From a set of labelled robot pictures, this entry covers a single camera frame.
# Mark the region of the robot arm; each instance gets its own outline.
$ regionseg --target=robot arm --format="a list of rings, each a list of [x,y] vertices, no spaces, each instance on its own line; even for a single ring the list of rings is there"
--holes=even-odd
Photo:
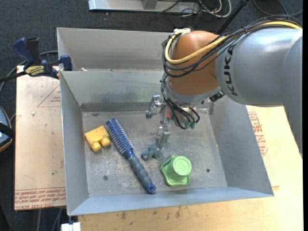
[[[301,25],[287,19],[220,36],[175,30],[163,44],[164,100],[171,109],[194,109],[224,93],[237,103],[284,105],[302,155],[302,35]]]

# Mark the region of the cable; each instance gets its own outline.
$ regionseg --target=cable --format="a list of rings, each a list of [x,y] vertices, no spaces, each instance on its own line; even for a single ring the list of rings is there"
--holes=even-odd
[[[54,231],[54,228],[56,227],[56,225],[58,223],[58,220],[60,219],[61,213],[62,213],[62,208],[60,208],[60,210],[59,210],[59,212],[57,214],[57,217],[56,217],[56,219],[55,219],[55,221],[53,223],[51,231]]]
[[[41,215],[42,215],[42,209],[39,209],[39,211],[38,211],[38,224],[37,224],[37,231],[39,231],[39,226],[40,226],[40,217],[41,217]]]
[[[16,117],[16,114],[12,115],[11,118],[10,118],[10,123],[12,124],[13,122],[13,119]]]
[[[302,29],[302,25],[300,23],[298,23],[297,20],[291,20],[289,18],[289,16],[287,16],[287,15],[265,17],[265,18],[258,19],[256,21],[254,21],[253,23],[249,24],[248,26],[243,27],[239,30],[218,36],[216,39],[214,39],[208,45],[206,45],[205,47],[199,49],[198,51],[190,54],[189,56],[186,56],[182,59],[173,60],[169,57],[172,43],[174,42],[174,40],[177,37],[179,37],[179,36],[181,36],[185,33],[190,32],[190,29],[187,29],[187,28],[175,30],[169,36],[169,38],[165,42],[163,42],[163,57],[162,57],[162,59],[163,59],[165,73],[170,77],[182,77],[182,76],[185,76],[185,75],[191,73],[192,71],[198,71],[199,69],[196,69],[196,68],[198,67],[198,65],[201,62],[208,59],[210,56],[212,56],[213,54],[215,54],[216,52],[221,50],[226,45],[228,45],[232,42],[235,42],[237,39],[239,39],[244,34],[255,32],[257,30],[267,28],[267,27],[288,27],[288,28],[294,28],[294,29]],[[192,63],[188,66],[179,68],[176,65],[176,64],[184,63],[184,62],[192,59],[193,57],[195,57],[199,54],[204,54],[204,55],[198,61],[196,61],[196,62],[194,62],[194,63]],[[169,70],[182,71],[184,73],[175,75],[175,74],[171,74],[169,72]]]
[[[256,0],[253,0],[253,2],[254,2],[255,7],[256,7],[258,10],[260,10],[261,12],[263,12],[263,13],[265,13],[265,14],[267,14],[267,15],[275,15],[275,14],[269,13],[269,12],[267,12],[267,11],[261,9],[260,6],[257,4]],[[293,14],[289,14],[288,11],[287,11],[287,9],[285,8],[285,6],[284,6],[279,0],[277,0],[277,2],[278,2],[279,5],[282,7],[283,11],[285,12],[285,14],[286,14],[287,16],[295,17],[295,16],[299,16],[299,15],[301,15],[301,14],[303,13],[303,10],[301,10],[301,11],[299,11],[299,12],[296,12],[296,13],[293,13]]]
[[[178,1],[175,2],[172,6],[170,6],[169,8],[167,8],[167,9],[165,9],[165,10],[163,10],[163,11],[157,13],[157,14],[165,13],[165,12],[171,10],[173,7],[175,7],[175,6],[176,6],[177,4],[179,4],[181,1],[183,1],[183,0],[178,0]]]
[[[46,52],[42,52],[40,53],[41,56],[43,55],[47,55],[49,57],[49,54],[55,54],[55,53],[58,53],[58,51],[46,51]],[[26,64],[25,61],[19,63],[17,66],[23,66],[24,64]],[[14,67],[8,74],[6,77],[9,77],[14,71],[16,71],[16,67]],[[2,84],[0,85],[0,95],[1,95],[1,92],[2,92],[2,89],[4,87],[4,84],[5,84],[6,81],[3,81]]]
[[[205,5],[204,5],[204,3],[201,1],[201,0],[198,0],[198,2],[199,2],[199,6],[201,7],[201,9],[202,9],[202,11],[203,12],[205,12],[205,13],[208,13],[208,14],[211,14],[211,15],[213,15],[213,16],[215,16],[215,17],[218,17],[218,18],[226,18],[226,17],[228,17],[230,14],[231,14],[231,12],[232,12],[232,5],[231,5],[231,1],[230,0],[227,0],[227,3],[228,3],[228,12],[226,13],[226,14],[224,14],[224,15],[219,15],[219,14],[217,14],[218,12],[220,12],[220,10],[221,10],[221,8],[222,8],[222,2],[221,2],[221,0],[219,0],[219,8],[218,9],[214,9],[214,10],[209,10]]]

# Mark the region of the black cable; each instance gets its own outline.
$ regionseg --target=black cable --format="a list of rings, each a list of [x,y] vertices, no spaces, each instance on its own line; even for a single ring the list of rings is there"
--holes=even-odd
[[[172,6],[170,6],[169,8],[167,8],[167,9],[165,9],[165,10],[163,10],[163,11],[157,13],[157,14],[165,13],[165,12],[171,10],[173,7],[175,7],[177,4],[179,4],[179,3],[182,2],[182,1],[183,1],[183,0],[178,0],[178,1],[175,2]]]
[[[49,57],[49,54],[56,54],[56,53],[58,53],[58,51],[45,51],[45,52],[40,53],[40,55],[41,55],[41,56],[47,55],[47,56]],[[25,65],[25,64],[26,64],[26,61],[23,61],[23,62],[19,63],[18,66],[22,66],[22,65]],[[16,70],[16,67],[14,67],[14,68],[7,74],[6,77],[9,77],[15,70]],[[2,92],[2,89],[3,89],[4,84],[5,84],[5,81],[6,81],[6,80],[3,80],[3,79],[0,79],[0,82],[2,82],[2,84],[1,84],[1,86],[0,86],[0,94],[1,94],[1,92]]]
[[[257,30],[263,29],[264,27],[287,27],[284,25],[263,25],[266,22],[269,21],[282,21],[282,22],[290,22],[293,24],[296,24],[297,26],[301,27],[301,24],[298,23],[297,20],[291,20],[289,19],[289,17],[287,15],[279,15],[279,16],[273,16],[273,17],[265,17],[265,18],[261,18],[258,19],[256,21],[254,21],[253,23],[249,24],[246,27],[243,27],[241,29],[235,30],[229,34],[227,34],[226,38],[216,47],[214,47],[212,50],[210,50],[208,53],[204,54],[203,57],[201,57],[198,61],[196,61],[193,64],[190,64],[188,66],[185,66],[183,68],[179,68],[179,67],[172,67],[165,59],[165,55],[164,52],[166,50],[166,43],[169,39],[167,39],[164,43],[163,43],[163,56],[162,56],[162,60],[163,60],[163,64],[164,64],[164,70],[166,72],[166,74],[170,77],[183,77],[193,71],[198,71],[196,68],[198,67],[198,65],[208,59],[211,55],[213,55],[214,53],[218,52],[220,49],[222,49],[223,47],[225,47],[229,42],[234,42],[237,39],[239,39],[242,35],[244,34],[248,34],[251,32],[255,32]],[[174,75],[169,73],[169,70],[176,70],[176,71],[182,71],[184,73],[182,74],[178,74],[178,75]]]
[[[301,15],[301,14],[303,13],[303,10],[301,10],[301,11],[299,11],[299,12],[296,12],[296,13],[293,13],[293,14],[289,14],[288,11],[287,11],[287,9],[285,8],[285,6],[284,6],[279,0],[276,0],[276,1],[277,1],[277,2],[279,3],[279,5],[282,7],[283,11],[285,12],[285,14],[286,14],[287,16],[292,16],[292,17],[294,17],[294,16],[299,16],[299,15]],[[253,2],[254,2],[255,7],[256,7],[258,10],[260,10],[261,12],[263,12],[263,13],[265,13],[265,14],[267,14],[267,15],[275,15],[275,14],[269,13],[269,12],[267,12],[267,11],[261,9],[261,7],[257,4],[256,0],[253,0]]]
[[[231,23],[231,21],[235,18],[235,16],[241,11],[241,9],[248,3],[249,0],[241,0],[237,5],[235,10],[231,13],[226,22],[222,25],[222,27],[216,32],[217,35],[220,35],[226,27]]]
[[[199,116],[198,112],[195,111],[194,108],[191,108],[191,110],[192,110],[192,112],[194,112],[194,114],[197,116],[197,121],[196,121],[196,123],[198,123],[198,122],[200,121],[200,116]]]

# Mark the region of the black cord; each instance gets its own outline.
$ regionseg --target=black cord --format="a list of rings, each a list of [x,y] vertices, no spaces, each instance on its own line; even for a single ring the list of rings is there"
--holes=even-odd
[[[163,43],[163,55],[162,55],[162,61],[164,64],[164,71],[165,73],[170,76],[170,77],[183,77],[193,71],[198,71],[199,69],[197,69],[198,65],[205,61],[206,59],[208,59],[210,56],[212,56],[214,53],[218,52],[219,50],[221,50],[223,47],[225,47],[226,45],[228,45],[231,42],[235,42],[236,40],[238,40],[242,35],[244,34],[248,34],[251,32],[255,32],[258,30],[261,30],[265,27],[287,27],[284,25],[263,25],[265,22],[270,22],[270,21],[283,21],[283,22],[290,22],[293,23],[299,27],[302,27],[302,25],[293,18],[290,18],[287,15],[277,15],[277,16],[270,16],[270,17],[264,17],[264,18],[260,18],[256,21],[254,21],[253,23],[249,24],[246,27],[243,27],[241,29],[238,29],[236,31],[227,33],[227,34],[223,34],[221,36],[226,35],[226,38],[216,47],[214,47],[212,50],[210,50],[208,53],[204,54],[198,61],[185,66],[183,68],[179,68],[178,66],[172,67],[165,59],[165,50],[166,50],[166,44],[167,41],[169,39],[167,39],[164,43]],[[175,71],[182,71],[182,74],[171,74],[169,71],[170,70],[175,70]]]
[[[183,0],[178,0],[178,1],[175,2],[172,6],[170,6],[169,8],[167,8],[167,9],[161,11],[161,12],[159,12],[158,14],[165,13],[165,12],[171,10],[171,9],[174,8],[177,4],[179,4],[181,1],[183,1]]]
[[[287,9],[285,8],[285,6],[284,6],[279,0],[276,0],[276,1],[277,1],[277,2],[279,3],[279,5],[282,7],[284,13],[285,13],[287,16],[295,17],[295,16],[299,16],[299,15],[301,15],[301,14],[303,13],[303,10],[301,10],[301,11],[299,11],[299,12],[296,12],[296,13],[293,13],[293,14],[289,14],[288,11],[287,11]],[[263,13],[265,13],[265,14],[267,14],[267,15],[275,15],[275,14],[269,13],[269,12],[267,12],[267,11],[261,9],[261,7],[257,4],[256,0],[253,0],[253,2],[254,2],[255,7],[256,7],[258,10],[260,10],[261,12],[263,12]]]

